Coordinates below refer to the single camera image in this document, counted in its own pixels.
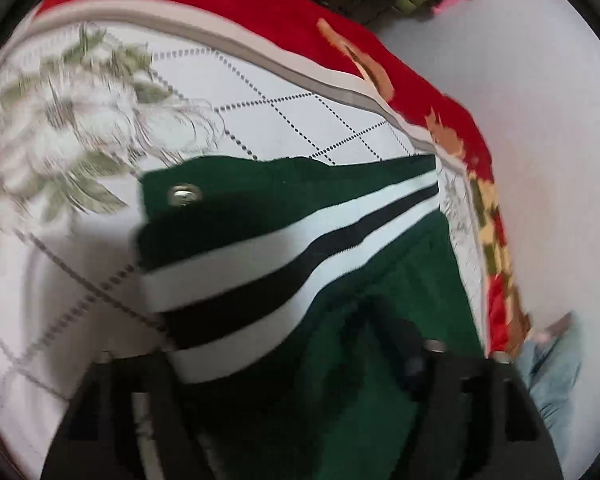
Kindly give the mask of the green white varsity jacket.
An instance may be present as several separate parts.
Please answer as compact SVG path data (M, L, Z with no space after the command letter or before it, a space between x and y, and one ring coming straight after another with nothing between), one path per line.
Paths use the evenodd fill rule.
M144 295L220 477L388 478L416 406L384 326L482 352L434 156L211 156L140 185Z

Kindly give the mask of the light blue quilted duvet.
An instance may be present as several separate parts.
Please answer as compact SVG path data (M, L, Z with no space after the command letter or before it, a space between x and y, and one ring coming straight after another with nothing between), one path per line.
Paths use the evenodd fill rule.
M532 328L515 365L563 462L569 448L571 397L582 365L581 324L577 315L568 312L542 330Z

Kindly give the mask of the red floral blanket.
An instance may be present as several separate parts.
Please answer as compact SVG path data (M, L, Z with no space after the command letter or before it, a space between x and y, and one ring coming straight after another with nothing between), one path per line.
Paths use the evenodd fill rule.
M42 0L40 10L76 0ZM408 122L426 128L434 143L467 166L486 256L490 348L516 356L531 323L513 279L492 157L468 110L434 88L387 50L365 27L310 0L166 0L185 4L249 29L287 51L331 70L377 77L381 95Z

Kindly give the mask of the white diamond pattern cloth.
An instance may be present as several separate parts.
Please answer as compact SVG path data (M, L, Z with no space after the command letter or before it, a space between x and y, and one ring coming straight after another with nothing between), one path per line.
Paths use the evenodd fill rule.
M437 162L483 358L467 166L372 78L159 0L86 0L25 24L0 52L0 437L20 474L223 479L186 427L184 382L144 295L145 174L211 156L419 155Z

